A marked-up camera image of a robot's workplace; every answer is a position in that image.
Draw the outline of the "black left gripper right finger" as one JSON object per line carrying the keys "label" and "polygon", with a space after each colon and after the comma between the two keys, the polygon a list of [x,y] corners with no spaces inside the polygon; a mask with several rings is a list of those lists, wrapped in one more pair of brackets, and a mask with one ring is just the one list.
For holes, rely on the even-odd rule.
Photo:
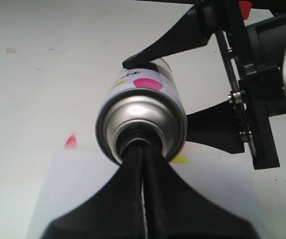
{"label": "black left gripper right finger", "polygon": [[252,224],[186,183],[160,150],[145,146],[143,193],[150,239],[257,239]]}

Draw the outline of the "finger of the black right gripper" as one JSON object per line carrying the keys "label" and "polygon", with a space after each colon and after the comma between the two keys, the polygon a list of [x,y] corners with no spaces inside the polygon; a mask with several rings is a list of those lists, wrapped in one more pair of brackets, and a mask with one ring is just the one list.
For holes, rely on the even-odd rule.
{"label": "finger of the black right gripper", "polygon": [[130,69],[156,59],[204,47],[212,36],[212,7],[192,6],[156,42],[123,61]]}

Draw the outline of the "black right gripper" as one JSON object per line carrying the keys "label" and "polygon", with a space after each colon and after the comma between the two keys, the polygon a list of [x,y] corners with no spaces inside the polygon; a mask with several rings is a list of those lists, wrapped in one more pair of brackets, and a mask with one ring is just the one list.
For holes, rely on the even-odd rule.
{"label": "black right gripper", "polygon": [[229,102],[187,115],[186,141],[230,154],[248,143],[254,169],[278,168],[269,118],[286,114],[281,67],[258,53],[258,35],[245,26],[238,1],[199,0],[196,11],[204,36],[216,36],[232,91]]}

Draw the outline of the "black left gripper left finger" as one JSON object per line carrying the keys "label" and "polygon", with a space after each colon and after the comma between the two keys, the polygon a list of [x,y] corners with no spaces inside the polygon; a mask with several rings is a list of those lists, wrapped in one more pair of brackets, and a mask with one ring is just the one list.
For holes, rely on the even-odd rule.
{"label": "black left gripper left finger", "polygon": [[112,178],[83,204],[53,220],[44,239],[143,239],[144,147],[130,146]]}

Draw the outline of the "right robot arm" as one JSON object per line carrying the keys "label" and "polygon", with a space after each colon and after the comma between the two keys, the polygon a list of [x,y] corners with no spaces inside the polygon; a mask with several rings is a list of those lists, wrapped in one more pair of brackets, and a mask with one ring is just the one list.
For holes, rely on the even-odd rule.
{"label": "right robot arm", "polygon": [[248,144],[256,170],[280,166],[269,118],[286,114],[286,12],[251,25],[237,0],[191,0],[159,40],[123,67],[204,47],[215,35],[231,92],[228,100],[189,114],[187,141],[238,154]]}

